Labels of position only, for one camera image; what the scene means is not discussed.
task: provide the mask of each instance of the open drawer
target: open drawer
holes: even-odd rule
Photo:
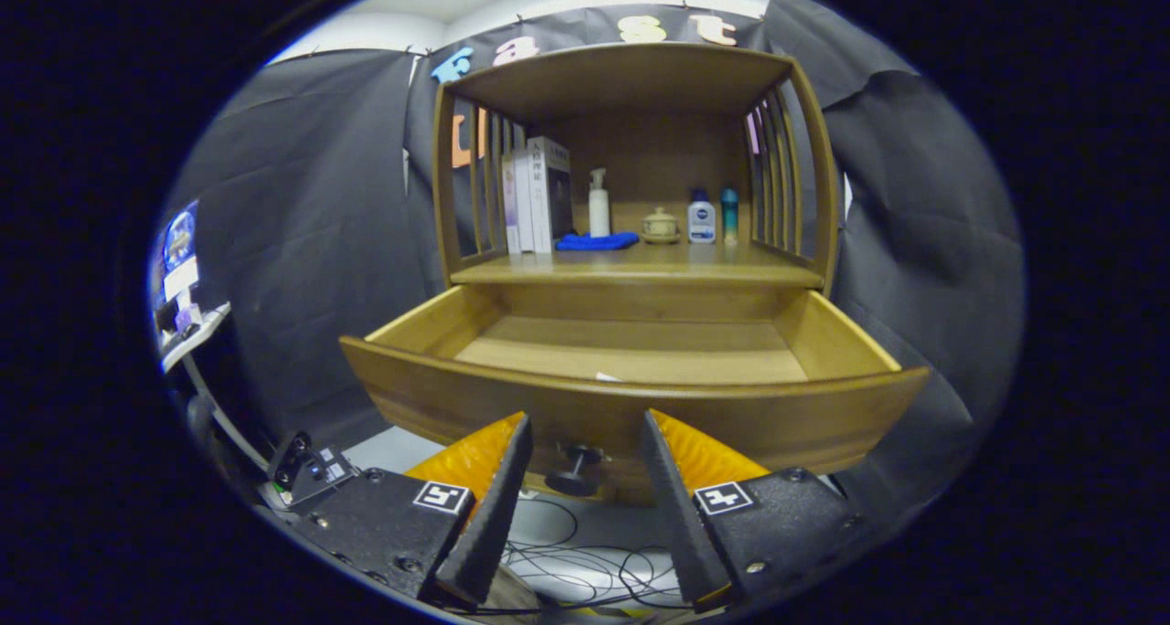
[[[831,473],[873,449],[928,375],[791,287],[462,284],[342,349],[388,421],[450,444],[523,410],[532,473],[597,446],[606,494],[631,504],[652,501],[648,407],[765,467]]]

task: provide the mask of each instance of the small lidded jar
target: small lidded jar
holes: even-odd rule
[[[672,243],[679,240],[679,220],[655,207],[654,213],[642,219],[642,236],[654,243]]]

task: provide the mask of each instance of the white pump bottle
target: white pump bottle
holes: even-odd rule
[[[593,180],[589,186],[589,234],[610,236],[610,194],[601,187],[605,169],[590,171]]]

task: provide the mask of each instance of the blue cloth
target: blue cloth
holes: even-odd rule
[[[557,250],[620,250],[638,243],[638,235],[619,232],[610,236],[577,236],[566,234],[557,242]]]

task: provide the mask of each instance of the wooden cabinet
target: wooden cabinet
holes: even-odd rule
[[[456,99],[470,103],[474,250],[461,248],[452,169]],[[796,162],[791,116],[813,162]],[[690,188],[739,195],[741,241],[508,255],[501,158],[548,135],[572,154],[573,217],[605,166],[613,229]],[[858,462],[927,379],[903,369],[825,297],[837,256],[835,167],[814,92],[787,57],[684,43],[594,46],[489,68],[440,89],[434,200],[449,289],[342,348],[393,424],[449,444],[517,410],[529,469],[598,446],[605,499],[648,503],[641,413],[655,407],[762,465],[837,472]],[[815,202],[801,202],[800,171]],[[801,256],[801,210],[817,212]]]

